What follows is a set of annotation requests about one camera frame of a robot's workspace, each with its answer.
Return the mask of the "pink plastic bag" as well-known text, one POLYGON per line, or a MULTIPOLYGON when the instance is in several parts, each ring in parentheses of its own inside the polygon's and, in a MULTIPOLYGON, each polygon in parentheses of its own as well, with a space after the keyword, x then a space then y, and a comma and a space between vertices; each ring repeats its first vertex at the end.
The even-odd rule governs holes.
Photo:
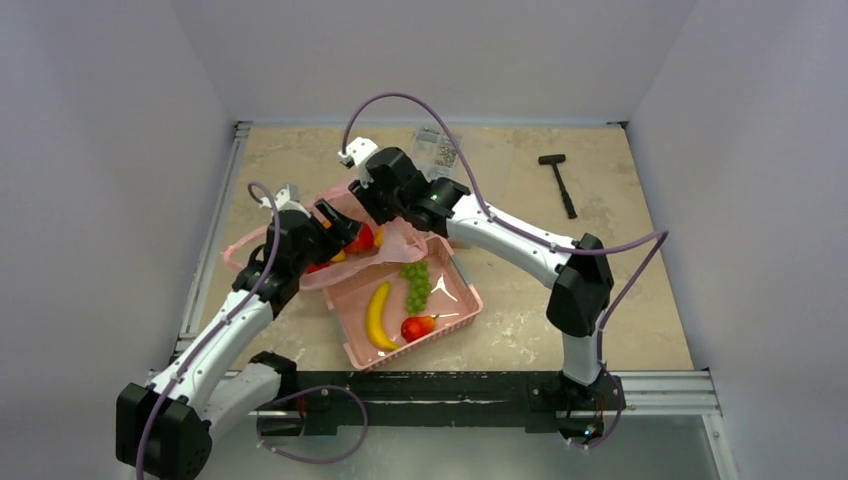
MULTIPOLYGON (((322 220, 323 216, 316 210, 314 204, 317 200, 324 199, 344 215, 359 222, 367 223, 374 231, 379 225, 368 216, 354 195, 348 191, 348 182, 343 180, 323 194, 313 198, 310 202, 300 202, 322 220)), ((307 274, 300 278, 300 289, 302 291, 316 291, 329 288, 354 275, 364 271, 366 268, 383 263, 412 263, 423 259, 428 254, 425 235, 415 230, 408 222, 397 218, 381 225, 385 228, 383 244, 380 249, 373 249, 366 254, 347 254, 346 260, 341 263, 331 263, 328 268, 307 274)))

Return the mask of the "green fake grapes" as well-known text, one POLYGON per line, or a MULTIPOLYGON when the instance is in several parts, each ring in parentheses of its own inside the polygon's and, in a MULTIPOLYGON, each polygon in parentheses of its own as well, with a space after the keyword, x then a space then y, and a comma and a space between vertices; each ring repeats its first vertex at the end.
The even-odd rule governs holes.
POLYGON ((406 311, 410 316, 417 316, 425 310, 432 290, 428 262, 419 260, 405 264, 399 274, 408 282, 406 311))

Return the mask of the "yellow fake banana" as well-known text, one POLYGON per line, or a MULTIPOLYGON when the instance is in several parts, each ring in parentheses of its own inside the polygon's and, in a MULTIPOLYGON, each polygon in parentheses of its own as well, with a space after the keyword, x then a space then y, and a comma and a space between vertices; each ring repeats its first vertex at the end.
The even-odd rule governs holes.
POLYGON ((383 327, 383 313, 391 290, 389 282, 383 282, 374 291, 365 314, 365 331, 372 346, 381 351, 394 351, 399 346, 391 340, 383 327))

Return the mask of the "red orange fake pear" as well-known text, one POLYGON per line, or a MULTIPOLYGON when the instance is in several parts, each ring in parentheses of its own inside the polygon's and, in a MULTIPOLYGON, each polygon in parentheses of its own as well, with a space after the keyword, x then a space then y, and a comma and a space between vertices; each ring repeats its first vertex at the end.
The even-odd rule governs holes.
POLYGON ((407 343, 413 343, 435 331, 439 315, 409 317, 400 326, 400 335, 407 343))

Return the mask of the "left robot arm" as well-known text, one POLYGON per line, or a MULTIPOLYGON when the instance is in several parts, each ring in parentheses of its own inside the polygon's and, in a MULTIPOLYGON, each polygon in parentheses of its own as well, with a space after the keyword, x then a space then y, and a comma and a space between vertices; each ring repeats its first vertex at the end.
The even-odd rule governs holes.
POLYGON ((216 439, 258 407, 299 406, 294 361, 254 356, 234 378, 230 366, 282 312, 312 267, 353 243, 362 223, 324 200, 310 212, 268 203, 265 240, 236 274, 230 293, 198 337, 147 384, 128 384, 116 404, 116 457, 138 479, 195 479, 216 439))

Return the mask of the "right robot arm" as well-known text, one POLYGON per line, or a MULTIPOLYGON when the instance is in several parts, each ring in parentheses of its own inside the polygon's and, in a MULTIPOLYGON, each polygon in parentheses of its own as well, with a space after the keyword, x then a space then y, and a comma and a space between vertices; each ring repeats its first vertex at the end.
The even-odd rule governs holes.
POLYGON ((349 190, 379 224, 401 218, 415 229, 479 247, 525 271, 549 291, 545 315, 562 334, 559 396, 623 408, 623 388, 602 358, 614 285, 601 242, 552 234, 489 206, 450 178, 426 179, 408 155, 358 139, 338 153, 355 171, 349 190))

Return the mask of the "red fake apple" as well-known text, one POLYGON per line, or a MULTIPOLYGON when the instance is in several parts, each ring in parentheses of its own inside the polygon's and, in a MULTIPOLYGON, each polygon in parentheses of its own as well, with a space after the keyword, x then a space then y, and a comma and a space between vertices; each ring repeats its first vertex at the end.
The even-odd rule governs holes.
POLYGON ((355 240, 346 246, 344 251, 347 254, 366 254, 371 252, 374 248, 374 231, 367 223, 363 223, 355 240))

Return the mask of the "orange fake fruit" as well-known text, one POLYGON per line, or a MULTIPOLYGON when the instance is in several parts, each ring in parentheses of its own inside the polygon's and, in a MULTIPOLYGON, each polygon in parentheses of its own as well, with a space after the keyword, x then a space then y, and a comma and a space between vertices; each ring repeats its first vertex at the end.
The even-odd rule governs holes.
POLYGON ((345 260, 346 260, 346 257, 347 257, 346 252, 345 252, 344 250, 341 250, 341 251, 339 251, 339 252, 338 252, 335 256, 333 256, 333 257, 330 259, 330 262, 331 262, 331 263, 333 263, 333 264, 335 264, 335 263, 341 263, 341 262, 343 262, 343 261, 345 261, 345 260))

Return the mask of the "red fake fruit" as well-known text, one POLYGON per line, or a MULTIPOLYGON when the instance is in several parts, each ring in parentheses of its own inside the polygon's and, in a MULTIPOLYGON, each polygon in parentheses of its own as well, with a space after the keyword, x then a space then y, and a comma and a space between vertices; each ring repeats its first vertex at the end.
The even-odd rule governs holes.
POLYGON ((324 262, 324 263, 320 263, 320 264, 313 264, 313 265, 311 265, 311 266, 309 266, 309 267, 307 268, 306 273, 307 273, 307 274, 315 273, 315 272, 317 272, 317 271, 320 271, 320 270, 323 270, 323 269, 325 269, 325 268, 328 268, 330 265, 331 265, 331 263, 330 263, 330 262, 324 262))

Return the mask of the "orange yellow fake mango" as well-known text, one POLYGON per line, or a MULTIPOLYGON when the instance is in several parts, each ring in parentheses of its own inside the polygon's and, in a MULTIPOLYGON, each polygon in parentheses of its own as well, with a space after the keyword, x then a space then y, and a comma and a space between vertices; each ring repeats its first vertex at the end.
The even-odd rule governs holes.
POLYGON ((385 228, 383 226, 378 227, 377 230, 375 231, 374 240, 373 240, 373 248, 374 249, 380 249, 381 248, 381 246, 383 244, 384 232, 385 232, 385 228))

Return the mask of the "black hammer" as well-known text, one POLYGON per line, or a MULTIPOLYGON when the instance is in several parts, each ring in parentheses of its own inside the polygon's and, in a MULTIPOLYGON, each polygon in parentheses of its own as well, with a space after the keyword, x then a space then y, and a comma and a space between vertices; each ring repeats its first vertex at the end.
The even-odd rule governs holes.
POLYGON ((567 190, 561 172, 559 170, 559 166, 565 163, 566 160, 567 156, 564 153, 542 155, 537 158, 537 162, 539 165, 551 167, 554 174, 554 178, 556 179, 558 185, 558 189, 566 211, 567 218, 573 220, 578 218, 578 214, 574 206, 573 200, 570 196, 570 193, 567 190))

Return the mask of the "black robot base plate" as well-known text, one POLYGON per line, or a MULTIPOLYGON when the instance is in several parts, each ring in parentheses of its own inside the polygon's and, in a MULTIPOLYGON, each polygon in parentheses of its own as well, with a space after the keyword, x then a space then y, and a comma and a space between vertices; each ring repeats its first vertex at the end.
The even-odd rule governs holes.
POLYGON ((256 424, 266 437, 334 435, 347 426, 521 428, 591 443, 627 403, 619 377, 588 386, 560 371, 288 374, 256 424))

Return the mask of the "aluminium table frame rail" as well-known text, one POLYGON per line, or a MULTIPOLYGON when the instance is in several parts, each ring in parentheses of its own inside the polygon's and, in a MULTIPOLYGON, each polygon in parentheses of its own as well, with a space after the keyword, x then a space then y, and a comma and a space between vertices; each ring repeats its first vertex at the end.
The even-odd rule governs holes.
POLYGON ((228 369, 299 292, 323 273, 364 225, 326 201, 312 209, 289 188, 265 195, 272 221, 215 319, 148 384, 129 384, 116 405, 115 453, 139 478, 194 479, 214 442, 248 415, 292 420, 304 435, 340 426, 521 428, 560 434, 580 449, 607 440, 625 415, 695 416, 716 424, 720 407, 706 372, 616 375, 603 336, 619 304, 601 241, 557 235, 487 202, 476 183, 428 179, 398 148, 345 136, 350 190, 378 224, 399 221, 436 239, 481 247, 549 291, 546 317, 562 335, 556 371, 307 371, 271 352, 228 369))

